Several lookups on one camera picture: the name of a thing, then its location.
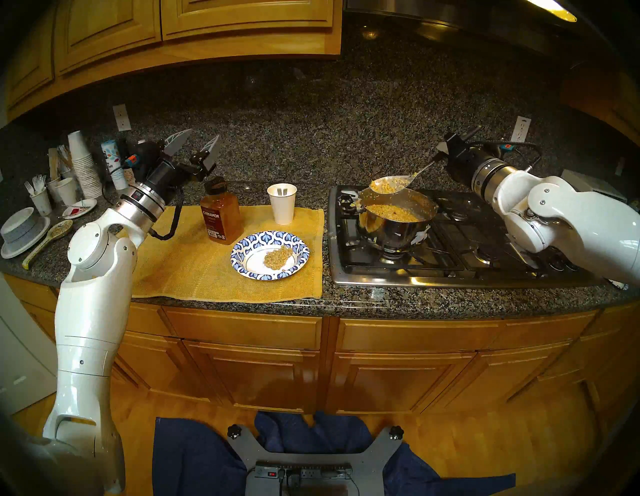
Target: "blue cloth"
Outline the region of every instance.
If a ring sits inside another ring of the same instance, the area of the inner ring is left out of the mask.
[[[267,451],[359,453],[373,442],[358,417],[259,412],[255,427]],[[186,419],[156,419],[152,479],[154,496],[242,496],[246,467],[208,426]],[[442,479],[402,443],[383,471],[387,496],[485,496],[514,487],[515,474],[478,479]]]

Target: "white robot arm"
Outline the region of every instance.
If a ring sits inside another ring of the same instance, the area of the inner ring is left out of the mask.
[[[588,271],[640,285],[640,214],[600,193],[577,192],[560,177],[508,165],[496,146],[467,143],[477,129],[464,138],[448,134],[438,149],[449,156],[449,174],[493,207],[512,240],[532,253],[555,246]]]
[[[170,136],[163,151],[156,150],[147,178],[97,221],[82,226],[67,252],[71,270],[60,285],[55,317],[58,390],[43,437],[92,461],[96,480],[111,493],[125,488],[122,441],[109,402],[111,366],[127,324],[138,247],[147,234],[159,239],[173,235],[182,206],[180,187],[189,179],[204,179],[220,152],[217,136],[192,156],[191,165],[172,161],[190,133]],[[160,236],[152,225],[175,195],[172,229]],[[123,226],[128,237],[117,238],[109,231],[114,225]]]

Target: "wooden floor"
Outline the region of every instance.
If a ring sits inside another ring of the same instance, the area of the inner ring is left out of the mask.
[[[55,395],[13,416],[31,434],[42,433]],[[255,412],[224,409],[180,397],[140,392],[114,383],[113,419],[122,436],[127,494],[151,495],[151,458],[156,417],[182,417],[207,423],[225,435],[233,423],[253,430]],[[366,415],[373,435],[389,425],[404,429],[415,454],[442,477],[483,477],[516,473],[510,494],[565,494],[586,473],[598,445],[593,412],[580,387],[535,404],[517,400],[495,412],[477,414]]]

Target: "granite countertop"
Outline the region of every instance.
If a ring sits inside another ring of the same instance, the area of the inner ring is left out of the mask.
[[[269,203],[268,185],[261,182],[230,182],[229,190],[238,195],[242,205]],[[296,205],[312,209],[324,209],[332,185],[299,186]],[[204,194],[201,184],[189,184],[185,188],[185,204],[196,205]],[[108,198],[116,198],[115,191]],[[92,212],[74,220],[73,231],[83,224],[96,220],[108,207],[103,198]],[[61,208],[51,215],[52,224],[60,221]],[[32,280],[40,284],[59,287],[67,276],[70,264],[67,246],[70,235],[54,241],[26,271],[21,263],[24,255],[0,260],[0,271]],[[135,300],[143,303],[206,308],[236,312],[287,314],[299,316],[333,315],[342,317],[374,317],[398,319],[470,319],[479,317],[525,317],[547,314],[579,312],[606,305],[620,304],[640,298],[640,289],[621,291],[612,285],[572,287],[557,289],[432,289],[432,288],[371,288],[341,287],[332,282],[329,256],[323,239],[323,295],[322,298],[280,303],[206,303],[181,301],[172,298],[146,298]]]

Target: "cooking pot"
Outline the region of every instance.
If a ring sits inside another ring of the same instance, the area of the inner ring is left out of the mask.
[[[410,211],[418,222],[400,222],[380,217],[369,205],[393,205]],[[358,209],[358,232],[370,244],[387,253],[408,251],[411,245],[421,242],[426,236],[431,220],[438,212],[438,204],[432,199],[409,188],[393,195],[381,195],[371,188],[360,192]]]

